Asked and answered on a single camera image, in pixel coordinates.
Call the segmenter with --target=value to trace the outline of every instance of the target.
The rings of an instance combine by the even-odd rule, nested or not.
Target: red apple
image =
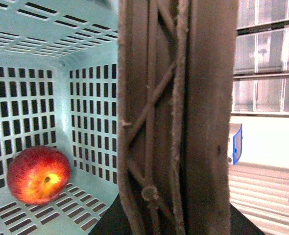
[[[70,163],[61,151],[37,146],[24,150],[11,162],[7,184],[19,201],[44,205],[59,196],[70,177]]]

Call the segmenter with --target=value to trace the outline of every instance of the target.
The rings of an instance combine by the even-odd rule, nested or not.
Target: plastic basket
[[[0,235],[87,234],[118,194],[113,0],[0,0]],[[72,178],[46,206],[15,200],[7,166],[55,146]]]

